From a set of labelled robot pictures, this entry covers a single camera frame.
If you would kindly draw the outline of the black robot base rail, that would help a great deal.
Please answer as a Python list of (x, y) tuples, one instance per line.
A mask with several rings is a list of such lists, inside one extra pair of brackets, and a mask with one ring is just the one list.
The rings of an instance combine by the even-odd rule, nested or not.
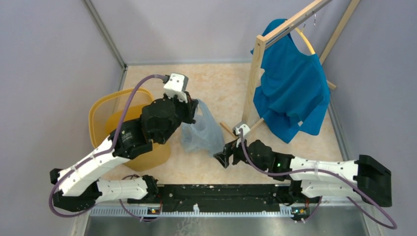
[(191, 212), (273, 212), (281, 205), (312, 203), (288, 185), (280, 184), (165, 184), (157, 193), (129, 204), (157, 204), (163, 213)]

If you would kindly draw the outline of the blue plastic trash bag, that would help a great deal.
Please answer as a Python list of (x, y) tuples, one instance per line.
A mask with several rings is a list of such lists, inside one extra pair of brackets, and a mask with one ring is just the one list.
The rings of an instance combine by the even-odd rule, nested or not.
[(204, 150), (211, 156), (221, 152), (225, 145), (223, 132), (206, 103), (200, 99), (194, 119), (194, 124), (181, 125), (180, 142), (184, 151), (191, 153)]

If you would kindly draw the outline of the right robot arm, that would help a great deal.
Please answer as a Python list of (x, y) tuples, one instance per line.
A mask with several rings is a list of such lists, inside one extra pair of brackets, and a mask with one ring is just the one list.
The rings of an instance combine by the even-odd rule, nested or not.
[(318, 161), (275, 152), (260, 140), (249, 145), (235, 140), (213, 157), (224, 168), (242, 161), (275, 180), (290, 180), (293, 186), (288, 195), (295, 203), (307, 197), (337, 196), (392, 206), (391, 171), (369, 155), (349, 161)]

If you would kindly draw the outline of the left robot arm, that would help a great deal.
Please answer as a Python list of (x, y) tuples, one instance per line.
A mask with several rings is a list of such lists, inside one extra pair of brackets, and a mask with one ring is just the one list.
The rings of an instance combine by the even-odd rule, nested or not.
[(105, 140), (75, 165), (50, 171), (54, 185), (48, 200), (52, 212), (68, 211), (77, 216), (95, 204), (133, 199), (152, 203), (159, 194), (154, 177), (102, 180), (114, 167), (153, 150), (153, 144), (165, 144), (182, 123), (194, 124), (198, 100), (190, 95), (181, 102), (177, 96), (163, 96), (142, 109), (138, 118), (123, 120)]

